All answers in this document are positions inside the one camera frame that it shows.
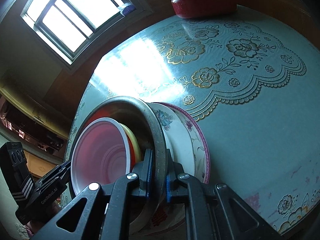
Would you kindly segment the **blue object on windowsill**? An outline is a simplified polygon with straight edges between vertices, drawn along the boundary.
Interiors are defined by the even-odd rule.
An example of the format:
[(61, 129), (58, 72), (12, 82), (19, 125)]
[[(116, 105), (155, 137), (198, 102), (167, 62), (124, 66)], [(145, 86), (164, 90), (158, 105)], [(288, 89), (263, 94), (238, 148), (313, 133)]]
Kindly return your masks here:
[(124, 3), (118, 7), (120, 14), (126, 17), (130, 13), (136, 10), (136, 7), (132, 3)]

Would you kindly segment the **white plate red characters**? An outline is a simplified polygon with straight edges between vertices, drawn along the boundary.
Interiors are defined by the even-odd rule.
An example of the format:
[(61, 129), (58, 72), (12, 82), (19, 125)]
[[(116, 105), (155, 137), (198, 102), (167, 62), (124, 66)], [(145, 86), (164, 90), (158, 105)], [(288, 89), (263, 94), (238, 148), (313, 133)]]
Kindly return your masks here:
[(185, 173), (194, 175), (193, 145), (187, 129), (175, 112), (168, 107), (160, 103), (148, 103), (148, 106), (154, 112), (161, 128), (166, 131), (171, 141), (174, 150), (174, 161), (183, 166)]

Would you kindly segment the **small white rose dish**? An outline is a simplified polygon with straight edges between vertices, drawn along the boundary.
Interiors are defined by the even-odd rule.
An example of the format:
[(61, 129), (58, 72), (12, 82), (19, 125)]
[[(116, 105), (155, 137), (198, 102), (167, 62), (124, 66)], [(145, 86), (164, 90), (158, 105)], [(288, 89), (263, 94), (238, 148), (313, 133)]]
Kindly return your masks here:
[(172, 147), (172, 144), (171, 144), (171, 141), (166, 133), (165, 130), (163, 130), (163, 134), (164, 134), (164, 138), (165, 138), (165, 144), (166, 144), (166, 148), (170, 151), (170, 154), (171, 154), (171, 158), (172, 160), (174, 161), (174, 150), (173, 150), (173, 147)]

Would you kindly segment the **wooden cabinet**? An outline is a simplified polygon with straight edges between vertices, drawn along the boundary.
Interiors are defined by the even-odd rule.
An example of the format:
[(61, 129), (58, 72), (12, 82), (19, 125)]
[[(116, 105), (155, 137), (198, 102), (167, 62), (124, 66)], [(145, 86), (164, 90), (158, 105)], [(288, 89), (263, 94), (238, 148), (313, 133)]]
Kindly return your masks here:
[(70, 120), (41, 106), (14, 80), (1, 78), (1, 144), (21, 142), (33, 176), (63, 162), (69, 128)]

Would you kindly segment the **large purple floral plate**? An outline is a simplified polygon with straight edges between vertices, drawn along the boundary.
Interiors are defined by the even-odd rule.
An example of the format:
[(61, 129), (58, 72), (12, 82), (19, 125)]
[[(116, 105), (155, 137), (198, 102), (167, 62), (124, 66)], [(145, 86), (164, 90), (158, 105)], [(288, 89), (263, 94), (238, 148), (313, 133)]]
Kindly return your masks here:
[(160, 102), (175, 112), (187, 129), (193, 145), (195, 163), (194, 176), (202, 183), (208, 184), (210, 179), (210, 154), (206, 139), (197, 122), (185, 110), (170, 103)]

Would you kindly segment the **floral plastic tablecloth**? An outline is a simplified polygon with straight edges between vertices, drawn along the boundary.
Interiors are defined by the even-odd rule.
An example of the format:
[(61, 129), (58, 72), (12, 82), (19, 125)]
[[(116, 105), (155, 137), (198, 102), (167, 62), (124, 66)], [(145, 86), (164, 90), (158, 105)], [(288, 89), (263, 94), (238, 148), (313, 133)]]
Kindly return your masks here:
[(282, 235), (319, 206), (319, 50), (247, 7), (231, 17), (158, 22), (106, 53), (76, 111), (65, 153), (106, 99), (165, 102), (199, 126), (210, 180), (223, 181)]

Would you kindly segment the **red plastic bowl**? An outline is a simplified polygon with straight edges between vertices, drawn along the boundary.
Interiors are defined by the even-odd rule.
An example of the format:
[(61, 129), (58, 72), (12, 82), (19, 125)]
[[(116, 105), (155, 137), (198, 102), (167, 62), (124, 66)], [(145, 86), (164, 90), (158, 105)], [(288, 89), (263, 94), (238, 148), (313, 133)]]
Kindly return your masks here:
[(106, 185), (130, 173), (136, 163), (134, 148), (123, 126), (112, 118), (91, 122), (76, 141), (71, 159), (75, 194), (91, 183)]

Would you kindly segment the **stainless steel bowl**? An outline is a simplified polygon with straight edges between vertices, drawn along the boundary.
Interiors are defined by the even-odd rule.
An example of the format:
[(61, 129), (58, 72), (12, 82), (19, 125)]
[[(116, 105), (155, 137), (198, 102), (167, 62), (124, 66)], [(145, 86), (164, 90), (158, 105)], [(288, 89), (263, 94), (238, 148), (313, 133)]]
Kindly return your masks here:
[(96, 119), (112, 118), (126, 125), (138, 139), (141, 150), (151, 148), (155, 164), (152, 171), (151, 194), (138, 216), (130, 223), (129, 234), (137, 233), (149, 222), (164, 198), (168, 158), (164, 134), (152, 109), (142, 100), (129, 96), (115, 96), (94, 107), (82, 120), (70, 143), (70, 156), (81, 132)]

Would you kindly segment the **red pot with lid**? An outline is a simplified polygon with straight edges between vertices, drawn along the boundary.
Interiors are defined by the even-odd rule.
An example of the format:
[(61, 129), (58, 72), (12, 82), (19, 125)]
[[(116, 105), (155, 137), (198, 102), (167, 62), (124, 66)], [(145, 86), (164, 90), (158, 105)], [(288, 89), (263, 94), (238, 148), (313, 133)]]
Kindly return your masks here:
[(238, 0), (171, 0), (175, 14), (183, 19), (222, 15), (236, 11)]

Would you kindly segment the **window with frame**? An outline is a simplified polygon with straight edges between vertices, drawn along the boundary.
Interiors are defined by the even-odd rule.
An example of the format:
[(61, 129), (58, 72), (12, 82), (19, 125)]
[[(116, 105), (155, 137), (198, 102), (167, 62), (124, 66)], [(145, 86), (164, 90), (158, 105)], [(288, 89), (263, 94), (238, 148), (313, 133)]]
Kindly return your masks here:
[[(118, 7), (132, 3), (124, 17)], [(68, 69), (88, 57), (94, 47), (116, 32), (152, 14), (146, 0), (28, 0), (21, 18)]]

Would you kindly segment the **yellow bowl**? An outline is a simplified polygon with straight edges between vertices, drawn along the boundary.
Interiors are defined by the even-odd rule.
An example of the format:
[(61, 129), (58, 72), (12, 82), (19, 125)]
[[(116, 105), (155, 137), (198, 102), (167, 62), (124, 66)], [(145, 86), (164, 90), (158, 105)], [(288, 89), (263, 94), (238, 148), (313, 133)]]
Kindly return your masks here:
[(133, 157), (134, 160), (135, 160), (135, 161), (131, 162), (132, 165), (142, 161), (140, 147), (139, 147), (139, 144), (138, 144), (136, 136), (131, 131), (131, 129), (129, 129), (127, 126), (125, 126), (124, 124), (120, 124), (120, 125), (124, 129), (128, 139), (129, 139), (129, 142), (130, 142), (130, 154), (131, 154), (131, 157)]

